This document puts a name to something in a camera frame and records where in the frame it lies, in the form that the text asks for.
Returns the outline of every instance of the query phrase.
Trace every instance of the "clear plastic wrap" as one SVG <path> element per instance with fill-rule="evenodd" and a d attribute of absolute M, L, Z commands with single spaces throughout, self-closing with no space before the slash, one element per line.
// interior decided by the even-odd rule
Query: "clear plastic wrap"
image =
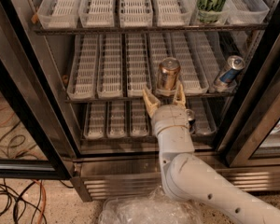
<path fill-rule="evenodd" d="M 99 224 L 202 224 L 196 202 L 176 202 L 161 187 L 147 197 L 117 198 L 105 201 Z"/>

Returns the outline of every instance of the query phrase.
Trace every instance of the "white robotic arm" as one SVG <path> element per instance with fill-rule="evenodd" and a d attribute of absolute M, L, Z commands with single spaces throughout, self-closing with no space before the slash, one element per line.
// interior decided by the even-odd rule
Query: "white robotic arm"
<path fill-rule="evenodd" d="M 149 90 L 144 100 L 159 142 L 163 189 L 177 201 L 196 200 L 224 213 L 235 223 L 280 224 L 280 210 L 236 188 L 195 157 L 189 134 L 185 95 L 179 85 L 173 105 L 163 105 Z"/>

